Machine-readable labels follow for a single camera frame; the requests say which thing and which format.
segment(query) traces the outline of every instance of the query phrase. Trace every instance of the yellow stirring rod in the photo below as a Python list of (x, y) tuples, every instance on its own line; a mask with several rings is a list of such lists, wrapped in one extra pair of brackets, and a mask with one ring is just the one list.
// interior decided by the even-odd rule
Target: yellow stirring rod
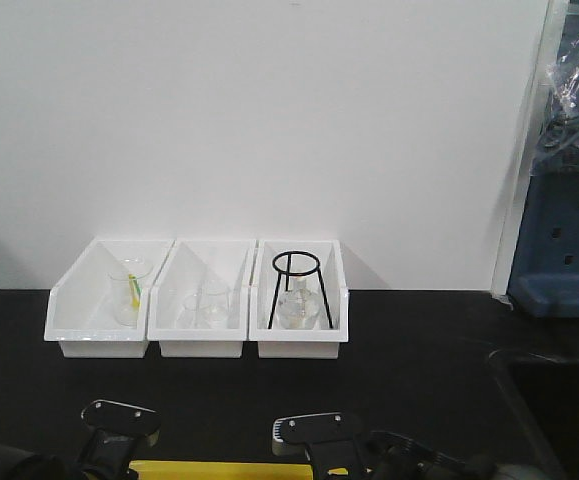
[(136, 276), (129, 274), (129, 289), (131, 290), (131, 306), (135, 309), (140, 307), (140, 286)]

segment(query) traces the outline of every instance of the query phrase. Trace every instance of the white storage tray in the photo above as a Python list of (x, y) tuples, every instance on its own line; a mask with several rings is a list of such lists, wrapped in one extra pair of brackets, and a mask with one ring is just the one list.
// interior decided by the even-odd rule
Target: white storage tray
[[(160, 343), (162, 356), (242, 355), (255, 244), (255, 240), (176, 240), (151, 292), (147, 337)], [(198, 327), (187, 318), (185, 301), (207, 281), (228, 287), (229, 312), (224, 327)]]
[[(284, 329), (277, 318), (268, 329), (278, 272), (274, 257), (285, 251), (306, 251), (318, 257), (333, 321), (329, 328), (324, 309), (313, 330)], [(318, 277), (309, 276), (308, 286), (320, 291)], [(349, 290), (345, 282), (340, 243), (337, 240), (261, 240), (251, 285), (249, 340), (258, 342), (258, 355), (268, 358), (338, 358), (341, 342), (349, 340)]]
[[(45, 340), (58, 341), (65, 357), (144, 356), (149, 291), (171, 249), (173, 239), (94, 239), (51, 289)], [(110, 302), (109, 272), (124, 259), (152, 264), (143, 279), (137, 324), (118, 323)]]

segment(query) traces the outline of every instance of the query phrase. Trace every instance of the yellow bar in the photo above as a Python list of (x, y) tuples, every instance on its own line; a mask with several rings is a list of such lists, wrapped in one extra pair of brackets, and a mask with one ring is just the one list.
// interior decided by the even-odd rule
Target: yellow bar
[(140, 480), (312, 480), (309, 465), (135, 460)]

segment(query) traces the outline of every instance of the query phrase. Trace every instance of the metal ring stand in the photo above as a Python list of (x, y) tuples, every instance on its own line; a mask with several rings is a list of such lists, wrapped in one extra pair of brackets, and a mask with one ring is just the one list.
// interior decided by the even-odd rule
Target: metal ring stand
[[(293, 255), (309, 257), (316, 262), (316, 266), (306, 272), (292, 272), (291, 257)], [(287, 257), (286, 270), (278, 266), (278, 260), (284, 257)], [(280, 290), (280, 282), (282, 281), (282, 276), (284, 275), (286, 277), (285, 281), (285, 292), (286, 292), (289, 291), (289, 277), (306, 277), (308, 275), (311, 275), (312, 273), (318, 273), (318, 281), (320, 282), (320, 290), (322, 290), (322, 299), (324, 300), (325, 310), (327, 312), (327, 320), (329, 320), (329, 328), (333, 329), (333, 322), (331, 321), (331, 311), (329, 310), (329, 302), (327, 301), (327, 292), (325, 292), (325, 282), (322, 279), (322, 272), (320, 271), (320, 260), (318, 259), (318, 257), (316, 257), (313, 253), (303, 252), (299, 250), (291, 250), (276, 255), (271, 264), (273, 265), (274, 270), (278, 272), (278, 280), (276, 281), (276, 290), (273, 293), (273, 303), (271, 304), (271, 315), (269, 315), (269, 326), (267, 328), (271, 329), (271, 327), (273, 326), (273, 316), (276, 313), (276, 304), (278, 303), (278, 292)]]

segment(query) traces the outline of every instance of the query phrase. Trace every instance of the black table surface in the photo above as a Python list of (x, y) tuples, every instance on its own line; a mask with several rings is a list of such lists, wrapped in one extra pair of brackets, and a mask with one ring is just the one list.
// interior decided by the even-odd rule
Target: black table surface
[(304, 462), (271, 453), (278, 417), (350, 411), (445, 453), (537, 464), (493, 376), (497, 350), (579, 354), (579, 320), (528, 318), (482, 292), (352, 291), (338, 360), (68, 359), (43, 341), (47, 291), (0, 291), (0, 442), (73, 458), (81, 409), (152, 408), (160, 439), (140, 458)]

